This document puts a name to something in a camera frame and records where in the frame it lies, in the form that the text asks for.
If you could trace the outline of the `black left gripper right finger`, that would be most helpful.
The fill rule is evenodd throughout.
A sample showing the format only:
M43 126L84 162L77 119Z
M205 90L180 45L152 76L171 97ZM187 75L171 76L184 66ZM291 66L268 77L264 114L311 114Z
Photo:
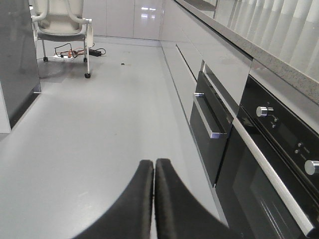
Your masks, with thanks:
M238 239L184 185L169 159L157 159L155 218L159 239Z

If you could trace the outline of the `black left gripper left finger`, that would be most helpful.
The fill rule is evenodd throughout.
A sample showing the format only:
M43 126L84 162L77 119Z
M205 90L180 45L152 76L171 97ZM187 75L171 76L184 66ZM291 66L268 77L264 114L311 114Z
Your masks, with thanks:
M154 167L141 160L115 203L77 239L149 239L153 209Z

